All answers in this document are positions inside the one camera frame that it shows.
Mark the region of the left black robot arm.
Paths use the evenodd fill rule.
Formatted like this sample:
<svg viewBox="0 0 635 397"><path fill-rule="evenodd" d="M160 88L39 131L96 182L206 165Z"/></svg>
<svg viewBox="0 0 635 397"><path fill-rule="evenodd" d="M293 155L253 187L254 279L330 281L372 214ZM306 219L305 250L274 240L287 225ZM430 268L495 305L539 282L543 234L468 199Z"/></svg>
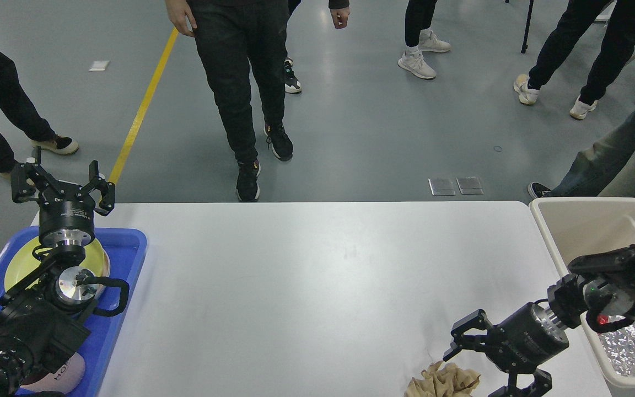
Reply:
<svg viewBox="0 0 635 397"><path fill-rule="evenodd" d="M95 214L115 206L115 184L91 161L89 181L61 181L41 165L41 150L10 174L13 202L39 207L38 266L0 297L0 396L13 396L26 379L53 373L90 336L91 315L123 313L128 282L96 276L82 266L85 247L95 240Z"/></svg>

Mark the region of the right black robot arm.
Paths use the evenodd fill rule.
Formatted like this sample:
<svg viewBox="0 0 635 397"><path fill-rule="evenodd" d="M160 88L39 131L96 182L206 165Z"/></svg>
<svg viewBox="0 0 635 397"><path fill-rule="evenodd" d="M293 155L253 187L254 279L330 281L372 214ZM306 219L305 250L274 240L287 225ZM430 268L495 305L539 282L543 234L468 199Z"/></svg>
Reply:
<svg viewBox="0 0 635 397"><path fill-rule="evenodd" d="M568 270L549 286L547 297L527 302L499 324L492 324L483 309L457 321L444 361L461 350L482 352L508 374L507 384L492 395L547 394L552 377L540 365L569 347L567 329L587 323L604 334L635 323L635 244L579 256Z"/></svg>

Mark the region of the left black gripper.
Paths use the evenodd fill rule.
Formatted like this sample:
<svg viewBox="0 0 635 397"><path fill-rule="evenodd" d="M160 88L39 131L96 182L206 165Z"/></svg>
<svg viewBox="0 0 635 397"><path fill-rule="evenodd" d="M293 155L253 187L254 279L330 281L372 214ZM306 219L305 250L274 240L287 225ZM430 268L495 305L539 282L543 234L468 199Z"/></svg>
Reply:
<svg viewBox="0 0 635 397"><path fill-rule="evenodd" d="M39 242L45 247L86 246L95 240L95 213L108 216L115 208L116 186L99 174L98 161L89 166L90 180L71 198L62 196L62 183L41 165L42 146L17 163L11 171L11 198L14 203L39 203ZM52 198L45 198L45 192Z"/></svg>

